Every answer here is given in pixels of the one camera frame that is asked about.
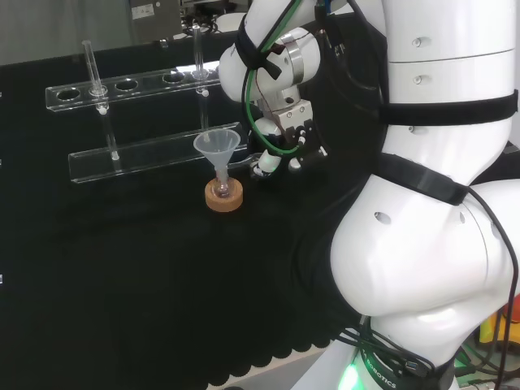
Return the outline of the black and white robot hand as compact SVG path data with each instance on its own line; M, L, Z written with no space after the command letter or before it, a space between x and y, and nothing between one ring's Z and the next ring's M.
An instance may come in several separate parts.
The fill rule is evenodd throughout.
M301 99L270 112L259 100L251 102L249 110L255 123L250 132L251 145L259 154L250 164L251 176L266 179L282 166L299 172L328 156L310 101Z

